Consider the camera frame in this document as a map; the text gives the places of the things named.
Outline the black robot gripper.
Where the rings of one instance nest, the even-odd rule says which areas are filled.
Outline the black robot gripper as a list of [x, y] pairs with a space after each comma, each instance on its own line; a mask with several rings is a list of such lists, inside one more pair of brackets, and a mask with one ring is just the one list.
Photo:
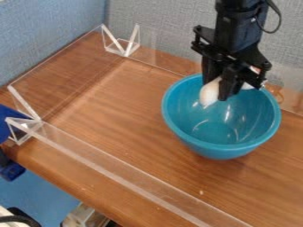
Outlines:
[[[226, 101], [247, 82], [262, 87], [273, 65], [258, 49], [271, 0], [215, 0], [215, 28], [194, 27], [193, 50], [203, 56], [205, 84], [222, 75], [219, 100]], [[250, 67], [261, 69], [259, 74]]]

